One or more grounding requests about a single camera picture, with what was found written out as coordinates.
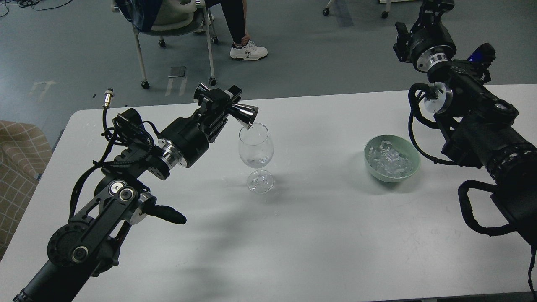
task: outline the bowl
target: bowl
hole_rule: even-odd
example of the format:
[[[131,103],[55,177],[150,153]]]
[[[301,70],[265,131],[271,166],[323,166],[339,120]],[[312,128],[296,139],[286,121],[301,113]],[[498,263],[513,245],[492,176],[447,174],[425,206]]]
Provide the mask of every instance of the bowl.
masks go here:
[[[392,148],[397,150],[402,156],[406,157],[409,161],[411,161],[412,168],[409,170],[405,170],[397,177],[387,175],[387,173],[385,173],[382,169],[380,169],[380,171],[374,169],[368,161],[369,150],[372,146],[380,146],[383,140],[390,141]],[[409,178],[418,171],[420,164],[420,154],[418,150],[416,150],[412,143],[408,140],[399,136],[386,134],[379,135],[375,138],[370,139],[369,142],[367,142],[364,148],[364,161],[366,164],[367,171],[369,171],[369,173],[373,175],[376,179],[387,183],[398,183]]]

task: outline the checkered fabric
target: checkered fabric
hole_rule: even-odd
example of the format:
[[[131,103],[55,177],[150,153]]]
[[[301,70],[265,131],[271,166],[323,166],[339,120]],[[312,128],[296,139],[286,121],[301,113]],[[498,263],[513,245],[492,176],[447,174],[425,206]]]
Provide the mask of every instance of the checkered fabric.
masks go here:
[[[52,151],[41,130],[0,121],[0,260],[23,217]]]

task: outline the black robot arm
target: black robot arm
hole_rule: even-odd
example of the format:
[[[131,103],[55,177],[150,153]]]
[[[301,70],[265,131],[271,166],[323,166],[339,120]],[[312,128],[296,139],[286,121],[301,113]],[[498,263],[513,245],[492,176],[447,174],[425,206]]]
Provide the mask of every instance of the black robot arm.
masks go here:
[[[186,218],[173,208],[156,205],[156,197],[138,180],[145,171],[166,179],[176,164],[190,167],[214,142],[227,116],[232,115],[249,128],[258,108],[239,104],[241,90],[233,86],[226,91],[209,90],[199,85],[194,99],[200,108],[188,118],[178,118],[162,132],[150,122],[142,121],[135,109],[118,114],[114,126],[106,126],[106,111],[113,96],[106,92],[103,127],[108,140],[105,154],[77,181],[71,197],[68,223],[51,237],[49,260],[13,301],[72,301],[90,276],[119,264],[119,250],[130,227],[146,215],[153,215],[175,224]],[[144,128],[150,123],[159,140]],[[113,145],[126,148],[113,161],[105,162]],[[94,198],[75,214],[78,196],[90,173],[100,168],[105,175],[97,185]],[[90,212],[98,207],[96,217]],[[111,233],[121,224],[115,237]]]
[[[454,7],[453,1],[423,0],[420,16],[410,33],[397,23],[394,51],[401,62],[412,63],[427,73],[431,84],[415,84],[409,92],[409,133],[417,149],[435,163],[485,167],[495,185],[465,182],[459,200],[466,224],[490,236],[517,231],[532,247],[537,246],[537,150],[513,128],[516,108],[488,91],[487,68],[495,59],[490,44],[481,45],[467,60],[452,60],[455,44],[441,24],[441,15]],[[434,114],[423,117],[419,103]],[[425,154],[413,137],[416,117],[429,128],[439,129],[446,140],[442,148],[451,161]],[[482,227],[474,219],[467,192],[470,188],[489,191],[509,222],[502,227]]]

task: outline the white table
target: white table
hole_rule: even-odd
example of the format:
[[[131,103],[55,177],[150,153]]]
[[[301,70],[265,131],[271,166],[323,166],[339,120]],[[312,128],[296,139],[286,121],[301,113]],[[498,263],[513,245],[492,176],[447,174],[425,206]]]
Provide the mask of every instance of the white table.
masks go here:
[[[514,128],[537,142],[537,85],[489,89],[515,105]],[[377,301],[528,291],[529,245],[517,233],[477,234],[462,220],[457,188],[467,179],[491,182],[484,169],[422,159],[418,174],[400,184],[365,170],[370,138],[408,138],[406,91],[243,103],[259,106],[256,121],[271,132],[275,153],[266,168],[275,189],[258,196],[246,188],[252,169],[238,157],[241,127],[230,120],[193,167],[175,167],[166,181],[140,177],[157,203],[183,212],[187,224],[148,217],[135,225],[120,265],[90,278],[75,301]],[[162,130],[196,107],[137,110]],[[440,156],[440,132],[416,128],[421,146]],[[0,262],[1,301],[47,261],[75,180],[104,150],[101,132],[101,110],[71,117]],[[80,205],[101,178],[90,177]],[[505,224],[487,194],[471,191],[470,198],[482,225]]]

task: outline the cable connector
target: cable connector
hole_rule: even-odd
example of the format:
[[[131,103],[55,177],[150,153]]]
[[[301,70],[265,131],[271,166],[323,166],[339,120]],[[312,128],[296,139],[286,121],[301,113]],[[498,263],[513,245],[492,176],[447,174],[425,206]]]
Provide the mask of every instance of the cable connector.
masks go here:
[[[114,90],[112,88],[108,88],[104,92],[104,105],[103,108],[110,108],[110,103],[112,102],[112,98],[114,97]]]

